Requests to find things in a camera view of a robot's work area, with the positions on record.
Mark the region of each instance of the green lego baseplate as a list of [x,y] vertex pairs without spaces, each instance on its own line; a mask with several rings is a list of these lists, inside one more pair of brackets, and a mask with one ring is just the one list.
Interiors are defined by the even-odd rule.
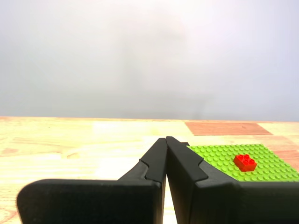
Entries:
[[[206,162],[238,181],[299,181],[297,170],[285,163],[263,144],[190,146],[189,148],[203,157]],[[256,169],[242,172],[234,164],[234,158],[239,154],[249,154],[257,163]]]

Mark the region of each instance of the gray backdrop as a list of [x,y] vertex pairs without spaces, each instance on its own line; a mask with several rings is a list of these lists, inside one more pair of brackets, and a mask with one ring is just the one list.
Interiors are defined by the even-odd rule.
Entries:
[[0,115],[299,121],[298,0],[0,0]]

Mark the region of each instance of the wooden table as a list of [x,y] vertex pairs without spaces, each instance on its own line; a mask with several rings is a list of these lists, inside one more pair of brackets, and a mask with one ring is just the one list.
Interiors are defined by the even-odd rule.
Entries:
[[[299,123],[0,117],[0,224],[21,223],[20,189],[45,178],[116,180],[159,138],[263,143],[299,170]],[[113,164],[121,169],[113,169]],[[164,224],[176,223],[168,184]]]

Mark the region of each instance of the lego brick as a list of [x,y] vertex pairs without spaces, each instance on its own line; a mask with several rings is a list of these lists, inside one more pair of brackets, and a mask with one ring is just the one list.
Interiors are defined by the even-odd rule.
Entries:
[[248,154],[245,155],[236,155],[234,158],[234,164],[242,171],[254,171],[257,163],[254,161],[254,159],[251,159],[251,157]]

